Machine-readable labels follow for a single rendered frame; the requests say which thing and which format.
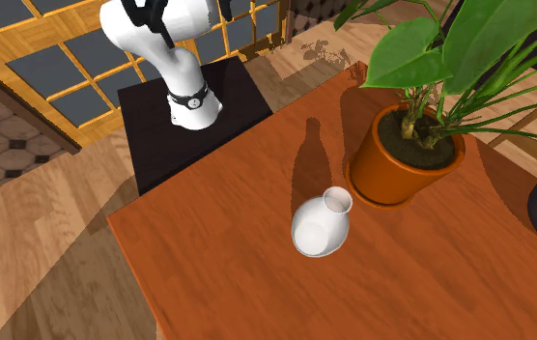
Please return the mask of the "wooden lattice window door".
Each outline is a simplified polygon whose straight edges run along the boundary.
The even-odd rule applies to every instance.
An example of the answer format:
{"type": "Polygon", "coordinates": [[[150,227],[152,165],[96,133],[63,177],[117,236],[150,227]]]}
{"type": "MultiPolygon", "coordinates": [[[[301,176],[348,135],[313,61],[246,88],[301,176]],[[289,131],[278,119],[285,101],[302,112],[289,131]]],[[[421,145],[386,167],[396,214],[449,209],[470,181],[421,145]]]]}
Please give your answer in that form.
{"type": "MultiPolygon", "coordinates": [[[[123,124],[118,90],[158,78],[101,30],[108,0],[0,0],[0,81],[80,146],[123,124]]],[[[286,39],[291,0],[233,0],[233,19],[180,40],[199,64],[243,62],[286,39]]]]}

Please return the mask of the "white vase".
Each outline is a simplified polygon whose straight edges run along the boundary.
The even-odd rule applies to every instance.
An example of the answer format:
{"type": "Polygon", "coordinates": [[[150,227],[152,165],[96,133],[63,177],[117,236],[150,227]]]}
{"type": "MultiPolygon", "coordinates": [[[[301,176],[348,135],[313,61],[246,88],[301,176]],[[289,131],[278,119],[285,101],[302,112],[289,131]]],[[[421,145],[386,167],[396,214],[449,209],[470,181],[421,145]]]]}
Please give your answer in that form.
{"type": "Polygon", "coordinates": [[[341,186],[329,187],[321,196],[301,204],[292,220],[292,240],[307,257],[327,256],[339,249],[350,231],[351,194],[341,186]]]}

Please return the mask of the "dark robot stand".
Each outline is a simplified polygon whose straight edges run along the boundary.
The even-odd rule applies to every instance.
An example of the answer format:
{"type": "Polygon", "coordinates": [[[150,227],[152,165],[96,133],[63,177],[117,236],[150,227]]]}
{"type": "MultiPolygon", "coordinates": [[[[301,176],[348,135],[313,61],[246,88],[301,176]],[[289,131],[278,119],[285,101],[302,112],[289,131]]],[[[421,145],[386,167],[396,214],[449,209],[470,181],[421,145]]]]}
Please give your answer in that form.
{"type": "Polygon", "coordinates": [[[157,78],[118,91],[138,192],[143,195],[272,114],[238,57],[201,67],[224,108],[210,127],[170,122],[167,88],[157,78]]]}

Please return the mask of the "potted green plant orange pot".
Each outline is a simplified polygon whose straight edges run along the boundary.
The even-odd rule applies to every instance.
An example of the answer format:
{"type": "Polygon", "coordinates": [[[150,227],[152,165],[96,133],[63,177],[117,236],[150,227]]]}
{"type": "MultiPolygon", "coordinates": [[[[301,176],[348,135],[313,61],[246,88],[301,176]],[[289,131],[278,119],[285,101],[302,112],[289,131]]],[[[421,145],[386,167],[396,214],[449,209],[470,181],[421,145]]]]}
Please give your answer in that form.
{"type": "Polygon", "coordinates": [[[400,102],[373,119],[346,165],[353,193],[397,209],[462,163],[464,137],[494,131],[478,111],[515,97],[537,72],[537,0],[460,0],[449,28],[435,14],[390,26],[370,55],[365,88],[400,102]]]}

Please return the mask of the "wooden table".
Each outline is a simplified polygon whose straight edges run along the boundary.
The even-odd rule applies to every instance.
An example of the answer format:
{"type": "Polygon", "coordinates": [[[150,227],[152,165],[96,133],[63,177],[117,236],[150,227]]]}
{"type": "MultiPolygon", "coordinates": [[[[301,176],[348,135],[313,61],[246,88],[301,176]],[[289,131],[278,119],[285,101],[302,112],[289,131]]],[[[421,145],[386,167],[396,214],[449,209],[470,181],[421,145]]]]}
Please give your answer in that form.
{"type": "Polygon", "coordinates": [[[473,136],[403,208],[355,201],[336,252],[295,248],[292,211],[332,185],[395,100],[365,66],[329,79],[112,214],[165,340],[537,340],[536,180],[473,136]]]}

